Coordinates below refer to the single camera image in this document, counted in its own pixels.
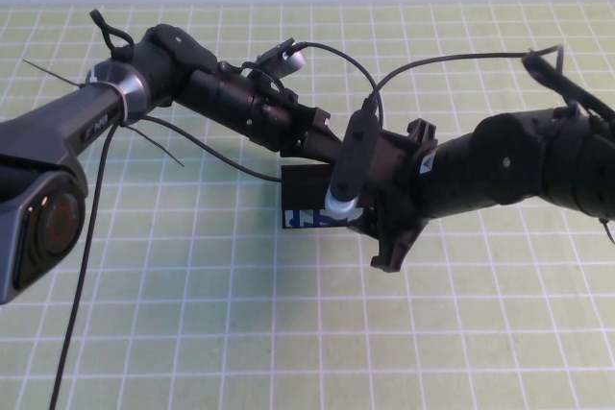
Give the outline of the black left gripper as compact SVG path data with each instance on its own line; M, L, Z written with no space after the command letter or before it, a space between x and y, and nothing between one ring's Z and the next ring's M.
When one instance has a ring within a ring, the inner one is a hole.
M280 156L336 161L342 141L330 128L331 115L320 108L301 104L296 105L289 113L290 130L283 137Z

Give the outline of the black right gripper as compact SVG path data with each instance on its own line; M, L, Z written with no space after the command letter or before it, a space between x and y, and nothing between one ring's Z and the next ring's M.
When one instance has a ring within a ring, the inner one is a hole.
M436 145L435 126L422 118L407 125L406 135L380 133L362 191L366 208L357 219L357 231L379 244L372 267L399 272L427 225L419 210L418 177L424 155Z

